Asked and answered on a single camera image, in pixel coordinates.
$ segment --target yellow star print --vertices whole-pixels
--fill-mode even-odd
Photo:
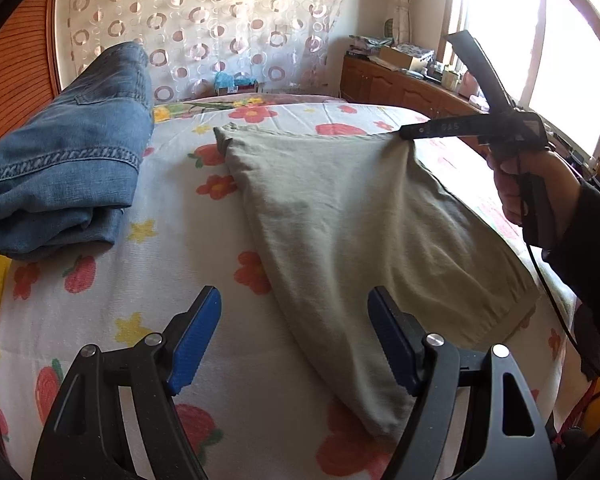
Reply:
[[[211,131],[211,126],[209,126],[208,124],[199,124],[198,126],[193,128],[192,131],[196,134],[204,135],[207,132]]]
[[[144,222],[138,222],[137,224],[131,222],[131,232],[126,237],[127,240],[135,240],[139,244],[144,242],[147,238],[157,236],[158,231],[154,231],[154,219],[149,218]]]
[[[152,332],[152,330],[142,326],[141,323],[142,314],[139,312],[134,312],[128,320],[119,317],[116,320],[116,326],[118,327],[118,333],[115,337],[116,341],[125,343],[128,346],[135,345],[144,336]]]

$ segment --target bed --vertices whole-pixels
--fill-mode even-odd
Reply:
[[[11,464],[29,478],[48,410],[83,345],[104,351],[133,345],[187,310],[204,285],[214,285],[223,299],[221,321],[194,383],[174,400],[209,478],[378,480],[390,456],[334,398],[289,332],[212,129],[234,122],[308,134],[376,134],[426,118],[404,108],[268,94],[161,106],[155,118],[118,243],[11,266],[0,310],[0,433]],[[506,343],[546,419],[558,393],[565,338],[522,233],[504,219],[491,171],[464,142],[418,140],[416,150],[536,279],[541,297]],[[536,260],[569,322],[573,293],[539,253]],[[122,389],[121,398],[133,428],[130,392]],[[456,440],[460,434],[452,428]],[[128,437],[138,474],[153,478],[138,432]],[[445,451],[440,475],[449,474],[453,459]]]

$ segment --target denim jeans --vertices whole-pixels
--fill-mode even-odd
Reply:
[[[31,260],[116,240],[154,129],[147,56],[105,50],[56,99],[0,139],[0,253]]]

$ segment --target wooden cabinet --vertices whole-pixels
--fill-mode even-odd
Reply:
[[[429,88],[428,84],[402,74],[396,76],[405,80],[395,86],[391,104],[415,110],[430,119],[435,118],[440,107],[440,93],[437,89]]]
[[[365,67],[353,61],[349,57],[344,59],[342,76],[340,77],[340,93],[349,102],[359,102],[362,81],[365,77],[363,72]]]
[[[351,103],[409,108],[430,119],[481,113],[463,97],[438,85],[347,56],[342,65],[340,92]],[[461,138],[482,156],[489,153],[475,137]]]

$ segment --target window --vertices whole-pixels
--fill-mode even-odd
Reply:
[[[471,32],[514,99],[585,160],[599,155],[600,41],[569,0],[453,0],[451,14],[450,32]]]

